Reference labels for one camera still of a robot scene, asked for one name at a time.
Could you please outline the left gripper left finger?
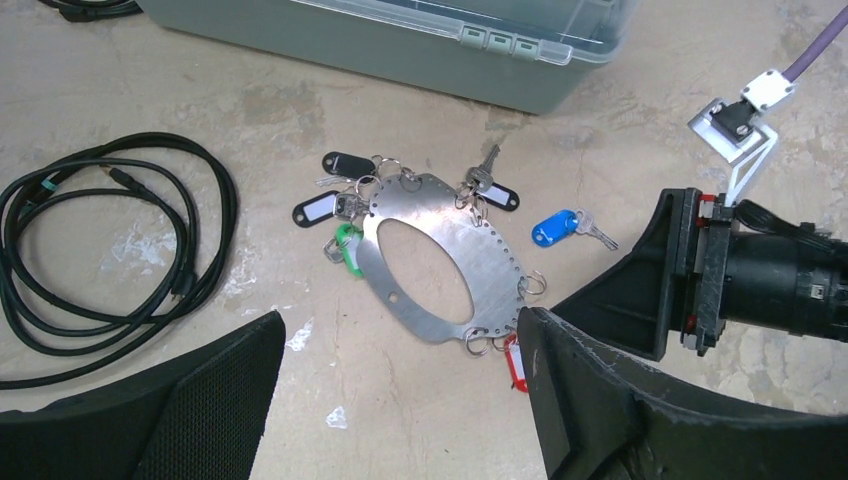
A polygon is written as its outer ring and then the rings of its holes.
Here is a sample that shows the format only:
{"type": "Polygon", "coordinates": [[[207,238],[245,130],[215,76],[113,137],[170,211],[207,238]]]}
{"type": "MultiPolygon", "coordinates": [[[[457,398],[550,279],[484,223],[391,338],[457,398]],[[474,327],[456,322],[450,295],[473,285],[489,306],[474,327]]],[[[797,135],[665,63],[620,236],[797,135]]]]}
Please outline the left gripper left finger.
{"type": "Polygon", "coordinates": [[[1,414],[4,479],[247,479],[286,327],[271,311],[164,363],[1,414]]]}

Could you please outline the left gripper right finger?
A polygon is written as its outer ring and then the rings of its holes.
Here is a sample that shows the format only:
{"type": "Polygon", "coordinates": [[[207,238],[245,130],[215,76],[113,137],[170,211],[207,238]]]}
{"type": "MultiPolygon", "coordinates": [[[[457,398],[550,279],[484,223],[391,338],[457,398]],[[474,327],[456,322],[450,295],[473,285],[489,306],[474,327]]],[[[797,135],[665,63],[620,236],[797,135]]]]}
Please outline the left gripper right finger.
{"type": "Polygon", "coordinates": [[[550,479],[843,479],[847,419],[725,396],[543,308],[517,337],[550,479]]]}

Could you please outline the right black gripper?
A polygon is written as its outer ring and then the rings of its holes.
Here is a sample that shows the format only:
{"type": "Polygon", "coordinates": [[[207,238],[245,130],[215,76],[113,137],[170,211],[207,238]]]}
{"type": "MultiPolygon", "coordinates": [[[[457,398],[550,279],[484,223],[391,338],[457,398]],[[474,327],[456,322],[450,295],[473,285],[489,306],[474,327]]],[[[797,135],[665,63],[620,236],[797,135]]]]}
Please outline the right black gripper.
{"type": "Polygon", "coordinates": [[[664,189],[644,232],[615,265],[551,312],[592,338],[646,360],[666,352],[686,280],[681,341],[703,355],[729,321],[847,340],[847,244],[765,207],[695,188],[664,189]]]}

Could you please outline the blue tagged key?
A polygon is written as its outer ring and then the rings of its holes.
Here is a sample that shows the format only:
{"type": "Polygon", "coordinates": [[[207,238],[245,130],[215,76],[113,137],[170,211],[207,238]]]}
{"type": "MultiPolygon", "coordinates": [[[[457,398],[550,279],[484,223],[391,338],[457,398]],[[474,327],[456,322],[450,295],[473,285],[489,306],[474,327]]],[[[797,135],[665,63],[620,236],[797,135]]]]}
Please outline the blue tagged key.
{"type": "Polygon", "coordinates": [[[572,235],[593,237],[611,251],[619,249],[618,243],[596,225],[594,215],[581,208],[561,210],[531,230],[532,241],[543,248],[551,247],[572,235]]]}

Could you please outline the oval metal keyring plate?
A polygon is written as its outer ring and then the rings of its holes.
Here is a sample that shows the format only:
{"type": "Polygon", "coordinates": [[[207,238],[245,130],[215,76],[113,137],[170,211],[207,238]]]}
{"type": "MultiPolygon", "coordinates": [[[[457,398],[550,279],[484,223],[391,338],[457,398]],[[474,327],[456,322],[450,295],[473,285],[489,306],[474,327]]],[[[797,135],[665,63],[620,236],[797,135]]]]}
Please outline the oval metal keyring plate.
{"type": "Polygon", "coordinates": [[[431,174],[386,177],[368,195],[357,261],[375,296],[420,340],[509,335],[530,279],[483,213],[431,174]]]}

